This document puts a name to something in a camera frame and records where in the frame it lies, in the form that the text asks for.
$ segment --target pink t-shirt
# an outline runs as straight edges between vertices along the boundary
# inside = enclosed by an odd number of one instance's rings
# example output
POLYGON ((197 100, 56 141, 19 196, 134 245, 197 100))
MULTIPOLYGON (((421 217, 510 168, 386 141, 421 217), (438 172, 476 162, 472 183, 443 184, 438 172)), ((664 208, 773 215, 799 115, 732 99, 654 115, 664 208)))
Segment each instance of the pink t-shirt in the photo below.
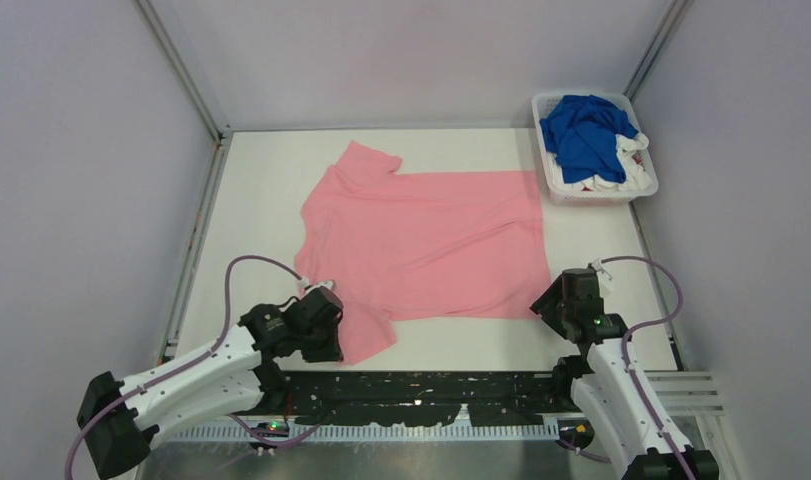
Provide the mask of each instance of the pink t-shirt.
POLYGON ((398 175, 401 163, 352 142, 302 207, 295 265, 336 282, 346 363, 393 345, 391 320, 533 319, 549 286, 534 172, 398 175))

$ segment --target cable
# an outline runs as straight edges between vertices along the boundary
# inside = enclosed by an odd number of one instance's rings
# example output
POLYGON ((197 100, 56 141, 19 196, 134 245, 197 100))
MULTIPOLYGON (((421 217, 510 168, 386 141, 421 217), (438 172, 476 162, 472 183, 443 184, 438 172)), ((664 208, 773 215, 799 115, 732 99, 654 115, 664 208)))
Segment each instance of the cable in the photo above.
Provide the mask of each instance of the cable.
POLYGON ((307 431, 300 433, 299 435, 297 435, 294 438, 291 438, 290 440, 282 440, 280 442, 274 442, 274 441, 270 440, 269 438, 266 438, 266 437, 260 435, 258 432, 255 431, 254 428, 247 425, 246 422, 244 422, 237 415, 235 415, 233 413, 230 413, 230 414, 228 414, 228 418, 230 418, 230 419, 234 420, 235 422, 237 422, 238 424, 240 424, 240 426, 243 427, 243 430, 246 430, 246 433, 251 435, 258 442, 263 443, 264 445, 266 445, 268 447, 278 448, 279 450, 287 450, 287 449, 290 449, 290 448, 293 448, 293 447, 299 445, 300 443, 302 443, 303 440, 305 440, 306 438, 313 435, 314 432, 316 432, 317 429, 320 428, 320 425, 314 425, 313 427, 311 427, 307 431))
POLYGON ((638 330, 646 327, 652 327, 655 325, 662 325, 665 324, 682 310, 682 306, 684 305, 685 299, 682 295, 682 287, 679 285, 679 282, 676 280, 676 277, 670 273, 670 270, 667 270, 663 265, 660 263, 650 260, 644 257, 638 257, 635 255, 620 255, 617 257, 606 258, 602 260, 602 264, 617 262, 620 260, 635 260, 638 262, 644 262, 648 265, 652 265, 653 267, 657 268, 661 271, 667 278, 670 279, 670 282, 673 283, 673 287, 676 289, 676 308, 669 314, 664 316, 658 320, 650 320, 648 322, 641 322, 633 327, 631 327, 625 335, 623 335, 623 339, 620 342, 620 349, 623 354, 623 361, 626 362, 626 369, 629 372, 629 376, 632 378, 632 383, 635 385, 635 389, 638 391, 638 395, 641 397, 641 401, 643 402, 644 406, 646 407, 647 412, 652 417, 652 420, 655 422, 655 426, 658 428, 658 431, 661 433, 661 436, 667 442, 667 445, 670 447, 670 450, 673 451, 673 455, 676 456, 676 460, 679 461, 679 465, 682 466, 682 470, 685 471, 685 475, 687 476, 688 480, 696 480, 693 471, 691 471, 691 467, 688 466, 687 460, 685 460, 684 455, 682 455, 681 449, 676 445, 676 442, 673 441, 673 436, 670 435, 665 429, 664 422, 661 420, 661 417, 658 416, 658 412, 655 411, 655 407, 652 405, 652 401, 649 399, 649 396, 644 391, 643 386, 641 385, 640 378, 638 377, 637 372, 634 368, 632 368, 632 360, 629 358, 629 340, 632 338, 632 334, 637 332, 638 330))
POLYGON ((583 457, 585 457, 585 458, 587 458, 589 460, 593 460, 594 462, 611 463, 610 458, 605 457, 603 455, 597 455, 595 453, 591 453, 591 452, 588 452, 586 450, 582 450, 581 448, 576 447, 575 445, 568 442, 567 440, 559 438, 555 442, 558 443, 558 445, 561 445, 562 447, 566 448, 567 450, 572 450, 572 451, 576 452, 576 455, 581 455, 581 456, 583 456, 583 457))
POLYGON ((148 382, 144 383, 142 387, 138 386, 138 387, 132 389, 130 392, 126 393, 125 395, 120 396, 119 398, 117 398, 116 400, 114 400, 113 402, 108 404, 108 406, 106 406, 105 408, 100 410, 99 413, 97 413, 95 416, 93 416, 93 418, 91 418, 90 421, 87 422, 84 425, 84 428, 82 428, 81 431, 78 432, 78 435, 75 436, 75 440, 72 442, 72 446, 69 448, 69 452, 66 454, 66 462, 64 464, 64 472, 63 472, 64 473, 64 478, 66 480, 73 480, 73 478, 72 478, 72 464, 75 461, 75 453, 78 451, 78 447, 81 445, 81 442, 84 441, 84 438, 87 436, 88 433, 90 433, 90 430, 92 430, 93 427, 95 427, 96 424, 99 423, 100 420, 105 418, 105 416, 111 410, 113 410, 116 407, 120 406, 121 404, 128 401, 130 398, 134 397, 135 395, 139 395, 140 393, 144 393, 148 389, 154 387, 155 385, 157 385, 157 384, 159 384, 159 383, 161 383, 161 382, 163 382, 163 381, 165 381, 165 380, 167 380, 169 378, 172 378, 172 377, 178 375, 179 373, 185 372, 185 371, 195 367, 196 365, 202 363, 203 361, 205 361, 205 359, 207 359, 207 358, 209 358, 211 356, 212 351, 216 350, 220 345, 222 345, 223 340, 225 340, 225 337, 228 335, 228 330, 231 328, 231 271, 234 269, 235 265, 237 265, 238 263, 240 263, 242 261, 245 261, 245 260, 259 260, 259 261, 262 261, 262 262, 266 262, 266 263, 275 265, 275 266, 280 267, 281 269, 285 270, 287 273, 293 275, 293 277, 296 280, 302 280, 302 276, 299 275, 298 273, 296 273, 296 271, 294 271, 292 268, 288 267, 287 265, 279 262, 278 260, 273 260, 271 258, 263 257, 263 256, 260 256, 260 255, 241 255, 241 256, 235 258, 234 260, 232 260, 231 262, 229 262, 228 267, 226 267, 226 269, 225 269, 225 282, 224 282, 224 285, 223 285, 223 293, 225 295, 225 318, 223 319, 222 331, 220 331, 220 334, 219 334, 219 337, 217 337, 217 340, 213 343, 211 348, 209 348, 208 350, 202 352, 201 355, 197 356, 196 358, 190 360, 189 362, 187 362, 187 363, 185 363, 185 364, 183 364, 183 365, 181 365, 181 366, 179 366, 179 367, 177 367, 177 368, 175 368, 175 369, 173 369, 173 370, 171 370, 171 371, 169 371, 169 372, 167 372, 167 373, 165 373, 163 375, 160 375, 158 377, 153 378, 152 380, 149 380, 148 382))

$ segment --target wall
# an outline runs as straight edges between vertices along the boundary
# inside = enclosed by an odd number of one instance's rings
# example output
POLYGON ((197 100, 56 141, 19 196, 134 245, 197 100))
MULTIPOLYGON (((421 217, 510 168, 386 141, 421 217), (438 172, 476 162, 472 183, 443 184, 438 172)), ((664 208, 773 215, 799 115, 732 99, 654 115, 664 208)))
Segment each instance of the wall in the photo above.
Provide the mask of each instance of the wall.
POLYGON ((283 130, 528 125, 542 90, 623 91, 669 2, 156 3, 231 127, 283 130))
POLYGON ((636 110, 688 363, 714 373, 745 478, 811 478, 811 0, 696 2, 636 110))
POLYGON ((0 1, 0 479, 154 360, 212 148, 133 3, 0 1))

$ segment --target white cloth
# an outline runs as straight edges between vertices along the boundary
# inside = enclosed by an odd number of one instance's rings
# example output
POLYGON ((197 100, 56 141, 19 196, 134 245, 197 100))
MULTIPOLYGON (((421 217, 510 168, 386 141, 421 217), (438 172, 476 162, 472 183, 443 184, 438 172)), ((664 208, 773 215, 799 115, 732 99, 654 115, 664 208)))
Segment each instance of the white cloth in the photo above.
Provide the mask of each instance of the white cloth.
POLYGON ((626 172, 626 181, 623 183, 609 182, 603 180, 599 175, 586 178, 581 182, 564 183, 564 173, 561 171, 561 165, 558 165, 555 160, 555 154, 552 152, 546 152, 546 154, 552 168, 552 181, 559 190, 581 192, 587 188, 595 192, 636 192, 646 190, 652 185, 652 177, 633 158, 636 153, 646 150, 647 147, 649 147, 649 138, 643 133, 638 133, 634 139, 617 134, 617 151, 615 153, 620 160, 620 165, 623 166, 623 170, 626 172))

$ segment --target blue shirt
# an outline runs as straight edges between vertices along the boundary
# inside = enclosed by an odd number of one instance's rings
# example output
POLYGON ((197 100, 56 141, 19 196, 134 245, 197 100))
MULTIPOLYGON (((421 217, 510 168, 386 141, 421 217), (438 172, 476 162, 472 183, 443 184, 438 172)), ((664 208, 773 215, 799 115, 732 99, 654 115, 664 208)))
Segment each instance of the blue shirt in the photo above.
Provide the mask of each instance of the blue shirt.
POLYGON ((556 155, 564 183, 594 175, 623 183, 626 172, 617 158, 615 134, 635 138, 638 130, 626 112, 594 95, 567 95, 549 116, 540 120, 546 149, 556 155))

